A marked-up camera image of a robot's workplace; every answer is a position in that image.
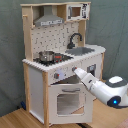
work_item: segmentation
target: wooden toy kitchen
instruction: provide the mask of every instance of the wooden toy kitchen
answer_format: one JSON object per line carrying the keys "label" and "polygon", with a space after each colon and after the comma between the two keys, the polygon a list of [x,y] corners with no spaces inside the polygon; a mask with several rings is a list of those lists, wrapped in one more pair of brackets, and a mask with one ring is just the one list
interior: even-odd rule
{"label": "wooden toy kitchen", "polygon": [[22,4],[26,109],[46,128],[92,122],[93,100],[73,72],[102,79],[105,49],[85,43],[90,2]]}

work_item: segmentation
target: gray wall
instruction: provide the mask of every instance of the gray wall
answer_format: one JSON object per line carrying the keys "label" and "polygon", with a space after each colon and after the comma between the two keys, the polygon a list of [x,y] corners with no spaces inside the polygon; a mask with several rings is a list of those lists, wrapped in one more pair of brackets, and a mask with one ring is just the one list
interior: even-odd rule
{"label": "gray wall", "polygon": [[[69,1],[0,0],[0,116],[15,110],[22,100],[25,101],[22,66],[25,55],[20,4],[42,2]],[[91,2],[86,43],[106,48],[104,79],[119,75],[128,80],[128,1]]]}

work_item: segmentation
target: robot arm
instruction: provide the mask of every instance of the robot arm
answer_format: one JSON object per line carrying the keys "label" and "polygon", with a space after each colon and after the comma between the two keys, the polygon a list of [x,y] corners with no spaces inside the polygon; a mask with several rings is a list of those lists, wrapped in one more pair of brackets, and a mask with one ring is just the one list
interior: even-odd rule
{"label": "robot arm", "polygon": [[117,109],[128,107],[128,84],[121,77],[115,76],[103,83],[81,68],[75,69],[74,72],[87,90],[102,103]]}

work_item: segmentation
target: stovetop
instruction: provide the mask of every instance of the stovetop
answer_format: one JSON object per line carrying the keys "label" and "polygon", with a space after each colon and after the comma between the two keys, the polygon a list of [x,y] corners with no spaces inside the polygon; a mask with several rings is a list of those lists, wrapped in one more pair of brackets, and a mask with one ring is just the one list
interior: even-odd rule
{"label": "stovetop", "polygon": [[52,65],[55,65],[55,64],[58,64],[58,63],[62,63],[64,61],[67,61],[67,60],[70,60],[70,59],[73,59],[73,57],[70,57],[70,56],[67,56],[67,55],[62,55],[62,60],[61,61],[53,60],[53,61],[45,62],[45,61],[41,61],[40,58],[33,59],[33,61],[48,67],[48,66],[52,66]]}

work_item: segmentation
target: blue light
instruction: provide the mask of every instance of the blue light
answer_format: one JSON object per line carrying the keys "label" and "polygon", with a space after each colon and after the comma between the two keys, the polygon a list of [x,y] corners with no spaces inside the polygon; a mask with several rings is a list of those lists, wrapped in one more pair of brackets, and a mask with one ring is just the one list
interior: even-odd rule
{"label": "blue light", "polygon": [[116,104],[117,103],[117,101],[116,100],[114,100],[114,102],[113,102],[114,104]]}

